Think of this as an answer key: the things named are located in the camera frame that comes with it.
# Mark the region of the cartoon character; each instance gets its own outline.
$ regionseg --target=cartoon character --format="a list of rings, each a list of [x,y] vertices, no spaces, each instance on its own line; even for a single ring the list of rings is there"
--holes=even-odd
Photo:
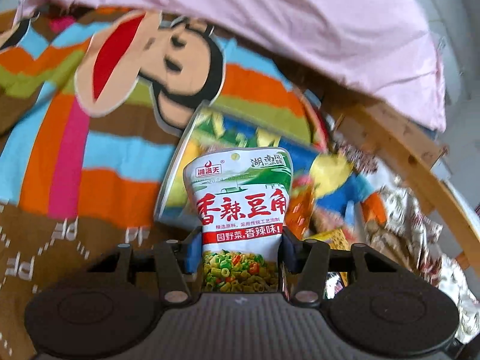
[[[10,47],[15,47],[18,45],[18,43],[20,43],[22,38],[26,35],[30,27],[30,21],[36,20],[38,15],[39,14],[35,12],[33,17],[22,19],[10,30],[0,33],[0,53]]]
[[[144,80],[160,127],[179,134],[203,100],[218,96],[225,64],[213,27],[186,17],[165,27],[161,19],[154,12],[130,12],[93,37],[75,74],[87,114],[110,113]]]

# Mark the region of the screw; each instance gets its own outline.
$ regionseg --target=screw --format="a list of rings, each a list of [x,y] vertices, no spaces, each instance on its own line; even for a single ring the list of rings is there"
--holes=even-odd
[[[168,303],[182,303],[188,299],[188,295],[183,291],[169,291],[165,294],[164,299]]]
[[[300,291],[295,295],[295,298],[301,303],[313,303],[318,300],[318,295],[313,291]]]

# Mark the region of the snack wrapper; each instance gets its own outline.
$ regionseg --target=snack wrapper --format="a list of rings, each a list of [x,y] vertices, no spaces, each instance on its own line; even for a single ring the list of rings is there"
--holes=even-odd
[[[310,217],[314,209],[314,190],[314,180],[308,173],[294,175],[285,224],[298,239],[303,239],[310,226]]]
[[[289,153],[276,147],[210,153],[189,163],[183,179],[202,221],[203,289],[277,291]]]

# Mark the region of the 香辣豆角 package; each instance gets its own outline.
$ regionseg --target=香辣豆角 package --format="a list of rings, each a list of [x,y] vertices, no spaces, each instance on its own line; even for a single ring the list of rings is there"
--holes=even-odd
[[[278,288],[278,247],[292,163],[281,148],[231,149],[186,166],[183,179],[202,221],[203,288]]]

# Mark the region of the pink fabric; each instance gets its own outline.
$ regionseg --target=pink fabric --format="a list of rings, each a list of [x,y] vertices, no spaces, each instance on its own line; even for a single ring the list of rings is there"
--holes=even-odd
[[[63,16],[59,19],[52,19],[50,21],[50,28],[53,32],[59,33],[66,30],[69,26],[75,23],[75,18],[72,16]]]
[[[77,216],[78,191],[89,123],[90,118],[75,99],[65,126],[50,187],[50,218],[62,219]]]
[[[17,18],[47,0],[22,0]],[[415,0],[53,0],[203,17],[445,130],[442,64]]]

